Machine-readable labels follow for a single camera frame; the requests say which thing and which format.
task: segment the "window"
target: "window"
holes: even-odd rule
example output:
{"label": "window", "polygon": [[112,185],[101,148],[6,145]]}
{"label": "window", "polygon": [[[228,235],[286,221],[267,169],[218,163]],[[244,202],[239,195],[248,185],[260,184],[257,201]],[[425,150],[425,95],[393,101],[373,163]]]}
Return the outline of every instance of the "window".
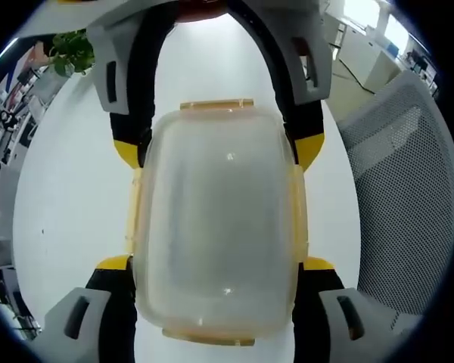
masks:
{"label": "window", "polygon": [[399,49],[399,54],[406,50],[409,42],[409,32],[392,15],[388,17],[387,29],[384,35]]}
{"label": "window", "polygon": [[362,28],[377,27],[380,5],[375,0],[346,0],[343,9],[345,17],[350,18]]}

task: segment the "white floor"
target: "white floor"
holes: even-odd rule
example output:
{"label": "white floor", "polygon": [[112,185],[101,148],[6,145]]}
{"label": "white floor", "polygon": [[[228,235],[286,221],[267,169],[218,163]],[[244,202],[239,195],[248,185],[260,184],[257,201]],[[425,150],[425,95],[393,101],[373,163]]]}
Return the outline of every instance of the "white floor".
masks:
{"label": "white floor", "polygon": [[373,94],[363,89],[338,59],[333,61],[331,94],[326,103],[335,121],[345,119],[372,97]]}

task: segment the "plastic container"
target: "plastic container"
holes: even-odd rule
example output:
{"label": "plastic container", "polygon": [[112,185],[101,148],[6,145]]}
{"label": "plastic container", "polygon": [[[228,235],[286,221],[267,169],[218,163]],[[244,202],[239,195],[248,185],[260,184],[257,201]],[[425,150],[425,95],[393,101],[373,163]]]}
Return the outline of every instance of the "plastic container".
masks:
{"label": "plastic container", "polygon": [[202,107],[167,114],[153,135],[136,216],[140,313],[203,343],[283,328],[306,257],[306,200],[282,121]]}

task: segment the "gray mesh chair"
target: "gray mesh chair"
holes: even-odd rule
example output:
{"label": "gray mesh chair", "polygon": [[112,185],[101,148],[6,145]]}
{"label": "gray mesh chair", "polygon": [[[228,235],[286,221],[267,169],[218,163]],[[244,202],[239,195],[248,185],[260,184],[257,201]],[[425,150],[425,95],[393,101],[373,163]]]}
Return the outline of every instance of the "gray mesh chair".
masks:
{"label": "gray mesh chair", "polygon": [[454,144],[409,71],[339,123],[361,228],[358,290],[404,330],[439,285],[454,243]]}

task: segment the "green leaves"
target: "green leaves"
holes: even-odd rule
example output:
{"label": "green leaves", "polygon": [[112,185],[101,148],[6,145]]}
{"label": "green leaves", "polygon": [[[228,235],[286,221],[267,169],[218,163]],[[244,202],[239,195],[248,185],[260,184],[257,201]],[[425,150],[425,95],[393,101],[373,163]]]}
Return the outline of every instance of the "green leaves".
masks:
{"label": "green leaves", "polygon": [[67,76],[69,68],[84,74],[84,71],[92,67],[95,62],[94,52],[84,29],[57,34],[52,39],[52,43],[54,44],[52,50],[57,52],[52,63],[55,71],[61,76]]}

